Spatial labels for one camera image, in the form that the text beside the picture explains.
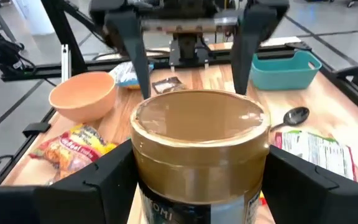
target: instant noodle packet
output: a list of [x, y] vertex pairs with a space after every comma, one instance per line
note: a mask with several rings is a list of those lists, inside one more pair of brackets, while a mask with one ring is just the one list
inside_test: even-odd
[[115, 147], [115, 144], [106, 142], [91, 126], [79, 124], [42, 143], [29, 156], [33, 159], [45, 159], [54, 165], [58, 172], [52, 182], [56, 182], [98, 160]]

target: orange bowl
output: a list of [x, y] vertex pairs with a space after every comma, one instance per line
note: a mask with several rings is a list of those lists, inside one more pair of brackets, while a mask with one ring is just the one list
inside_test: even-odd
[[49, 103], [62, 116], [79, 123], [102, 118], [114, 106], [114, 79], [107, 72], [71, 77], [49, 94]]

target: gold jar lid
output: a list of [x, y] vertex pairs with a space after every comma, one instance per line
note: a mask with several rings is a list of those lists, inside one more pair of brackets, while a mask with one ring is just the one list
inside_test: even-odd
[[140, 177], [164, 197], [220, 202], [262, 179], [269, 116], [245, 96], [215, 90], [158, 95], [137, 106], [131, 125]]

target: jar label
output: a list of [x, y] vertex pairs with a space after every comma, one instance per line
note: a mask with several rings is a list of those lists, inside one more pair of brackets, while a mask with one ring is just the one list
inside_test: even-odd
[[148, 224], [254, 224], [259, 194], [258, 190], [248, 202], [244, 201], [244, 197], [239, 197], [229, 203], [212, 205], [189, 205], [162, 197], [153, 197], [155, 200], [151, 200], [143, 193], [141, 196]]

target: food packet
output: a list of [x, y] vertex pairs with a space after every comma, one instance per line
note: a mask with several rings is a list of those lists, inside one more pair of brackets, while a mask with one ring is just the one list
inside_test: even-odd
[[178, 77], [170, 77], [158, 82], [152, 83], [152, 86], [156, 93], [168, 93], [171, 91], [185, 90], [186, 86], [183, 84]]
[[[149, 73], [154, 69], [154, 65], [149, 65]], [[140, 89], [137, 81], [135, 67], [132, 62], [122, 62], [113, 68], [109, 74], [113, 77], [116, 85], [131, 90]]]
[[49, 183], [67, 177], [98, 160], [116, 147], [102, 139], [91, 126], [79, 124], [36, 147], [29, 156], [45, 159], [58, 170]]
[[357, 180], [351, 148], [333, 138], [293, 130], [275, 133], [274, 145], [314, 165], [348, 179]]

